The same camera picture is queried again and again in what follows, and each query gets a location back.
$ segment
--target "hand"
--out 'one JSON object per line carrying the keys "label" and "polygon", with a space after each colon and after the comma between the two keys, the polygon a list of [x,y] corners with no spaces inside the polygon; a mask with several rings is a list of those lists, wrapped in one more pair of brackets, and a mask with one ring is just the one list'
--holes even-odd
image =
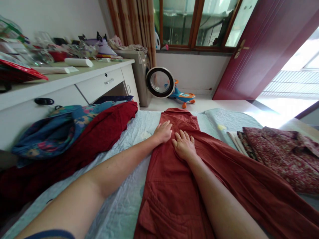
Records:
{"label": "hand", "polygon": [[173,146],[179,157],[185,161],[193,160],[198,157],[195,149],[195,140],[193,136],[189,137],[186,131],[179,130],[180,135],[176,132],[176,139],[172,139]]}
{"label": "hand", "polygon": [[154,131],[153,136],[159,140],[159,143],[166,143],[169,141],[170,136],[172,135],[172,124],[169,121],[164,122],[163,124],[159,124]]}

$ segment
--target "floor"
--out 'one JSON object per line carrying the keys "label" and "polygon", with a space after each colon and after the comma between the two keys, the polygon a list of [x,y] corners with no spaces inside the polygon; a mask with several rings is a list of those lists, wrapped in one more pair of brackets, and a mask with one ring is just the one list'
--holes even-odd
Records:
{"label": "floor", "polygon": [[[262,126],[279,128],[283,130],[296,130],[313,140],[319,142],[319,131],[304,124],[303,122],[273,111],[262,111],[245,100],[238,101],[213,101],[212,96],[196,95],[196,103],[187,104],[190,112],[202,112],[214,108],[222,108],[231,111],[238,111],[255,118]],[[148,107],[141,107],[141,110],[165,111],[168,108],[182,108],[182,103],[174,99],[159,99],[153,97]]]}
{"label": "floor", "polygon": [[294,118],[299,113],[303,112],[309,106],[318,101],[310,99],[291,99],[263,96],[259,96],[256,100],[288,119]]}

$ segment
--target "glass pane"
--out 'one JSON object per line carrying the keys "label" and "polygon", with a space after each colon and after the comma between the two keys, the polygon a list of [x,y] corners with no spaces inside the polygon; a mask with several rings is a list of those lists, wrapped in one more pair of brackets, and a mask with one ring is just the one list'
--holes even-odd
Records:
{"label": "glass pane", "polygon": [[154,24],[155,24],[155,30],[156,30],[156,32],[157,32],[157,34],[158,34],[158,36],[160,36],[159,34],[159,32],[160,32],[160,3],[159,3],[160,1],[159,0],[153,0],[153,3],[154,3]]}
{"label": "glass pane", "polygon": [[155,91],[159,93],[165,92],[170,86],[169,78],[167,74],[161,71],[158,71],[152,74],[151,86]]}
{"label": "glass pane", "polygon": [[309,62],[305,68],[319,70],[319,54],[311,62]]}
{"label": "glass pane", "polygon": [[188,45],[195,0],[163,0],[163,44]]}
{"label": "glass pane", "polygon": [[225,46],[237,46],[257,1],[243,0]]}
{"label": "glass pane", "polygon": [[299,71],[308,69],[308,63],[319,53],[319,27],[289,59],[281,70]]}
{"label": "glass pane", "polygon": [[197,46],[220,46],[237,0],[205,0]]}

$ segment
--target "red bowl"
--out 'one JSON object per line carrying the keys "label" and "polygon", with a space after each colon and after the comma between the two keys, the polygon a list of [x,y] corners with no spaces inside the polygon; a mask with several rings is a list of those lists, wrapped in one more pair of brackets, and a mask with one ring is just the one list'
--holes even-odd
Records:
{"label": "red bowl", "polygon": [[66,52],[49,51],[49,53],[52,55],[55,62],[64,61],[64,59],[67,58]]}

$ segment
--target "washing machine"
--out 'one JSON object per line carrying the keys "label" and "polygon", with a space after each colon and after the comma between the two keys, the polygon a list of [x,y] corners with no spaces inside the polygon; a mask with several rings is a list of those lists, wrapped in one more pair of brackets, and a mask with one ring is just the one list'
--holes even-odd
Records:
{"label": "washing machine", "polygon": [[151,101],[152,94],[146,87],[146,75],[150,70],[150,59],[143,51],[114,50],[119,56],[126,59],[134,59],[132,64],[137,93],[140,99],[140,107],[147,107]]}
{"label": "washing machine", "polygon": [[114,50],[118,55],[134,59],[132,64],[140,107],[148,107],[152,96],[167,98],[175,91],[175,79],[164,67],[150,69],[150,59],[143,51]]}

